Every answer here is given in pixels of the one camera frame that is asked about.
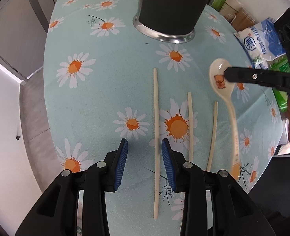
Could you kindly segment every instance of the silver bolt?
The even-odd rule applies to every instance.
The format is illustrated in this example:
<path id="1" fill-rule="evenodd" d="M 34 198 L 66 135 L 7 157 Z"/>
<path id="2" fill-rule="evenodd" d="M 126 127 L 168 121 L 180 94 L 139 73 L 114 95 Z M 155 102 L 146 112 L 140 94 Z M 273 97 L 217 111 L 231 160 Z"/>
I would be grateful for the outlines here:
<path id="1" fill-rule="evenodd" d="M 97 163 L 97 167 L 99 167 L 99 168 L 103 168 L 106 165 L 107 165 L 107 163 L 105 163 L 104 161 L 100 161 L 100 162 Z"/>
<path id="2" fill-rule="evenodd" d="M 193 167 L 193 164 L 191 163 L 191 162 L 185 162 L 185 163 L 183 163 L 183 166 L 185 167 L 185 168 L 187 168 L 187 169 L 190 169 L 190 168 L 192 168 Z"/>
<path id="3" fill-rule="evenodd" d="M 223 177 L 227 177 L 228 176 L 228 172 L 226 170 L 221 170 L 219 171 L 219 174 Z"/>
<path id="4" fill-rule="evenodd" d="M 61 175 L 62 175 L 62 176 L 68 176 L 70 173 L 71 173 L 71 172 L 70 172 L 69 170 L 63 170 L 63 171 L 61 172 Z"/>

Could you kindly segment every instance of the salt packet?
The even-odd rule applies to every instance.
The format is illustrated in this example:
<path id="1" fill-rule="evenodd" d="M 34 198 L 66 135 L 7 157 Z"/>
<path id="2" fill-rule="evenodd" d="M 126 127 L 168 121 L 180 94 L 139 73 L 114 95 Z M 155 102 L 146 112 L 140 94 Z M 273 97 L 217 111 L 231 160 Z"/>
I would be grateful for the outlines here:
<path id="1" fill-rule="evenodd" d="M 235 36 L 257 69 L 268 69 L 268 62 L 285 54 L 271 18 L 235 33 Z"/>

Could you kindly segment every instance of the white door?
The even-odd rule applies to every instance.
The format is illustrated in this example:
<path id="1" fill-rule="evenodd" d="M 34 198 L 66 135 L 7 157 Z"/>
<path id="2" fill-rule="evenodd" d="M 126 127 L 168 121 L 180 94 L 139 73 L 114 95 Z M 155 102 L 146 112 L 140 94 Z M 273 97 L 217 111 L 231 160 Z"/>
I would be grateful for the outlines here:
<path id="1" fill-rule="evenodd" d="M 27 80 L 43 66 L 46 36 L 55 2 L 0 2 L 0 63 L 22 80 Z"/>

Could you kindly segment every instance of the table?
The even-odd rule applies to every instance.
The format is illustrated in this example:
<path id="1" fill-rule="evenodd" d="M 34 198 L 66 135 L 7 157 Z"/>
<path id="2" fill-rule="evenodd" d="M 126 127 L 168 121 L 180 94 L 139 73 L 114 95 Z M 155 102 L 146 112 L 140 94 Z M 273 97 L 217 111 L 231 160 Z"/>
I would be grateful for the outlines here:
<path id="1" fill-rule="evenodd" d="M 152 69 L 158 69 L 161 137 L 167 137 L 172 148 L 186 158 L 187 92 L 192 93 L 194 163 L 202 169 L 207 165 L 213 106 L 218 101 L 211 168 L 217 172 L 229 169 L 231 134 L 227 107 L 211 89 L 208 68 L 220 57 L 239 67 L 248 67 L 250 60 L 234 37 L 234 29 L 209 6 L 195 27 L 195 38 L 179 45 L 138 32 L 132 23 L 137 7 L 138 0 L 57 0 L 44 57 L 48 120 L 61 164 L 73 172 L 103 160 L 107 152 L 118 148 L 121 138 L 128 139 L 121 187 L 116 194 L 106 193 L 111 235 L 176 236 L 181 226 L 183 194 L 172 192 L 162 162 L 159 217 L 156 221 L 152 218 Z M 185 20 L 180 11 L 174 16 Z M 236 84 L 232 101 L 240 136 L 239 183 L 248 192 L 279 142 L 281 117 L 268 88 Z M 208 208 L 210 227 L 210 201 Z"/>

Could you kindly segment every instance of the spoon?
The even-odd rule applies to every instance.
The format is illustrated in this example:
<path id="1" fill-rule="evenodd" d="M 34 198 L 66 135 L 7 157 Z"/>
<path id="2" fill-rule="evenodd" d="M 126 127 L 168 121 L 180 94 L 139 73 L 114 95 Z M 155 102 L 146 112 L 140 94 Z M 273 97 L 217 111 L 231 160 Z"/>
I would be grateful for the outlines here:
<path id="1" fill-rule="evenodd" d="M 235 84 L 228 82 L 224 78 L 224 72 L 228 67 L 232 66 L 227 60 L 222 58 L 215 60 L 209 68 L 209 81 L 213 90 L 225 101 L 228 108 L 233 148 L 230 174 L 235 180 L 238 180 L 240 176 L 239 137 L 236 111 L 231 101 L 231 94 Z"/>

